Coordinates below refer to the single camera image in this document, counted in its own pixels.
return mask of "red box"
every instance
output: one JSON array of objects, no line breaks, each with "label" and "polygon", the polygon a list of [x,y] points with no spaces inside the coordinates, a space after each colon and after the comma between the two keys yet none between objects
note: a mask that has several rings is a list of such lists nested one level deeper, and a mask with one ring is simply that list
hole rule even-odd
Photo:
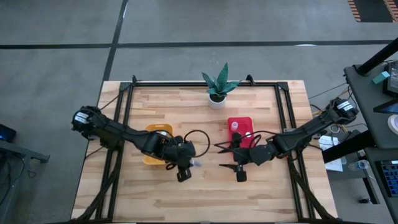
[{"label": "red box", "polygon": [[[231,125],[233,122],[238,123],[238,128],[235,131],[231,130]],[[253,122],[250,117],[240,117],[240,118],[228,118],[228,140],[232,140],[232,134],[238,132],[242,136],[245,136],[253,132]],[[254,138],[253,135],[244,137],[242,139],[241,147],[250,147],[250,142]]]}]

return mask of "table leg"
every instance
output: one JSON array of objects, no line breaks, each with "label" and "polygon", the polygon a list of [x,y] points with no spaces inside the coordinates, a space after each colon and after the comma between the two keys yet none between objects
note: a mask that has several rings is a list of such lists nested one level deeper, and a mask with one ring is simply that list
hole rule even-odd
[{"label": "table leg", "polygon": [[325,163],[339,159],[352,152],[357,152],[365,147],[374,146],[374,140],[369,130],[357,134],[355,137],[345,140],[337,146],[333,146],[322,152]]},{"label": "table leg", "polygon": [[369,173],[367,170],[364,170],[364,172],[365,172],[366,177],[362,178],[362,179],[363,179],[363,183],[365,184],[366,190],[368,191],[369,198],[371,199],[372,204],[374,204],[374,205],[380,204],[380,200],[377,197],[376,190],[373,187],[372,180],[369,176]]}]

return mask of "yellow container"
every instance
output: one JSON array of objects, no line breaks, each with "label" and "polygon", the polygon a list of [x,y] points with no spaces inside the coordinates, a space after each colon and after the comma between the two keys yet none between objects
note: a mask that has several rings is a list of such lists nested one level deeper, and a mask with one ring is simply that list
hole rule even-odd
[{"label": "yellow container", "polygon": [[[150,124],[145,128],[145,130],[147,130],[147,131],[166,130],[170,134],[173,134],[173,127],[169,124]],[[151,156],[144,156],[144,163],[147,165],[164,165],[164,164],[166,164],[165,161],[161,161],[161,160],[152,158]]]}]

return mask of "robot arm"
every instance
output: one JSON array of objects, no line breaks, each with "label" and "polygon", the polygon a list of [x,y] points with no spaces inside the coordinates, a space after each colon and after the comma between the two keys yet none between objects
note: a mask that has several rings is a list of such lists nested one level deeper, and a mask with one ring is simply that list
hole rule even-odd
[{"label": "robot arm", "polygon": [[348,100],[336,98],[330,101],[320,116],[313,118],[294,131],[275,135],[267,140],[267,145],[259,145],[249,151],[252,161],[258,166],[263,162],[279,159],[289,155],[294,150],[308,146],[312,136],[332,124],[349,124],[356,119],[358,110]]},{"label": "robot arm", "polygon": [[301,127],[267,139],[267,144],[257,145],[251,148],[241,148],[239,143],[242,137],[239,133],[237,137],[233,137],[229,148],[215,144],[215,146],[224,149],[221,152],[231,151],[234,154],[234,161],[237,165],[220,164],[220,166],[228,167],[236,173],[238,182],[246,181],[246,172],[243,165],[253,162],[256,165],[261,165],[266,161],[271,161],[277,157],[282,159],[288,156],[292,151],[298,151],[306,148],[312,139],[312,136],[319,133],[322,129],[329,127],[332,124],[349,124],[354,121],[358,110],[355,109],[347,100],[336,98],[330,101],[324,112],[320,116],[313,118],[311,121],[305,123]]},{"label": "robot arm", "polygon": [[195,147],[191,141],[183,141],[181,136],[172,138],[165,131],[137,131],[107,118],[94,106],[82,106],[72,120],[72,130],[78,131],[88,140],[99,137],[101,146],[117,149],[123,141],[129,141],[143,154],[169,163],[171,169],[178,167],[177,179],[183,182],[191,177],[189,167],[195,157]]}]

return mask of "white bottle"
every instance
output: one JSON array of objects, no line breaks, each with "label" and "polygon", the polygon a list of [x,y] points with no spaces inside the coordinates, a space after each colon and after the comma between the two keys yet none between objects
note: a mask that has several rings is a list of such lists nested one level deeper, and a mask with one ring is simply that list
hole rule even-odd
[{"label": "white bottle", "polygon": [[236,131],[238,129],[238,122],[234,121],[231,124],[231,131]]},{"label": "white bottle", "polygon": [[369,167],[369,162],[366,159],[348,164],[348,169],[352,171],[365,170],[368,167]]}]

